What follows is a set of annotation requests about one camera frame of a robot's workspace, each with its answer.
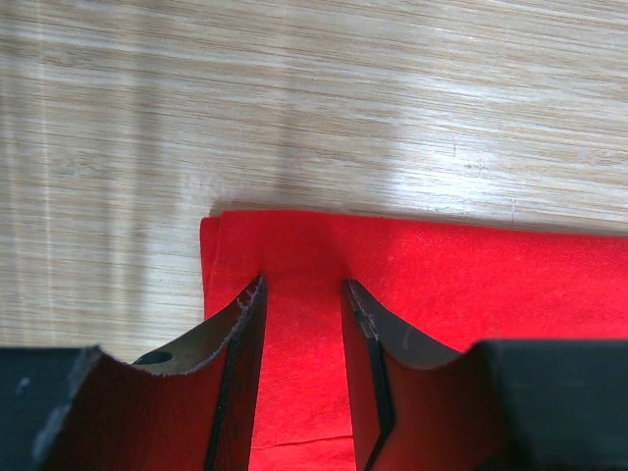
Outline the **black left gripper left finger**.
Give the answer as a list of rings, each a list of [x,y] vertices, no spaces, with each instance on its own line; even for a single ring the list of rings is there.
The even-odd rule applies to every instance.
[[[266,311],[257,278],[132,363],[98,346],[3,348],[2,468],[247,469]]]

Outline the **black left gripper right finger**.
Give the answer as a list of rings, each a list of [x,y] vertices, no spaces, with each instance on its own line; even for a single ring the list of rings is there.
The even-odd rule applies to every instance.
[[[456,351],[363,285],[341,308],[360,470],[623,470],[623,340],[482,340]]]

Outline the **red t shirt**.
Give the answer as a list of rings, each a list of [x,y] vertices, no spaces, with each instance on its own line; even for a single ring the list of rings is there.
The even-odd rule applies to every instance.
[[[298,211],[200,225],[205,311],[263,276],[268,308],[250,466],[355,466],[340,326],[354,279],[457,349],[489,338],[623,338],[627,241]]]

